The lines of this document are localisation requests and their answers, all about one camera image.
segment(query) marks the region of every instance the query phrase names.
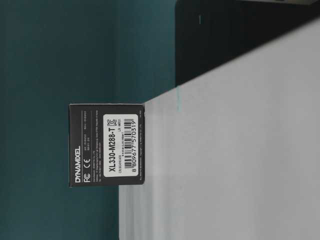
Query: dynamixel logo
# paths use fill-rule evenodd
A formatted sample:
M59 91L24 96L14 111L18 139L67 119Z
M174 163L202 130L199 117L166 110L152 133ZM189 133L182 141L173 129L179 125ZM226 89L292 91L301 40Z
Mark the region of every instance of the dynamixel logo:
M79 146L79 148L76 148L74 150L74 160L75 160L75 182L76 183L80 183L81 182L81 147Z

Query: ce mark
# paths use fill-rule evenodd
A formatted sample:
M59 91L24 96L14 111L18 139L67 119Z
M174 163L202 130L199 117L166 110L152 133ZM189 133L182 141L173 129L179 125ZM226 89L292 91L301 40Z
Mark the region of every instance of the ce mark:
M90 158L88 160L83 159L83 161L85 162L85 164L83 164L84 168L86 169L90 168L91 165L88 163L90 163L91 159Z

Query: product box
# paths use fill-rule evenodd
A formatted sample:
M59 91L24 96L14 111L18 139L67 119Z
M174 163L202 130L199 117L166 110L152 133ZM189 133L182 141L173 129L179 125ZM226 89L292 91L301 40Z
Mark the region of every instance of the product box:
M143 105L69 105L70 187L143 184L144 148Z

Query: box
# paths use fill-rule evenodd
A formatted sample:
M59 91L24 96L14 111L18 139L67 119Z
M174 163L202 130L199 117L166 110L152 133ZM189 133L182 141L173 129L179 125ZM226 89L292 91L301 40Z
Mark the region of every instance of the box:
M133 185L144 180L144 106L70 104L69 186Z

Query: barcode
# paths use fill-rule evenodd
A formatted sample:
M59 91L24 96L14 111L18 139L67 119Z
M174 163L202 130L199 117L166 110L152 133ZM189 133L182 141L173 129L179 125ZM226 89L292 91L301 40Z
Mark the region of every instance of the barcode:
M124 168L133 169L132 165L132 122L133 119L124 119Z

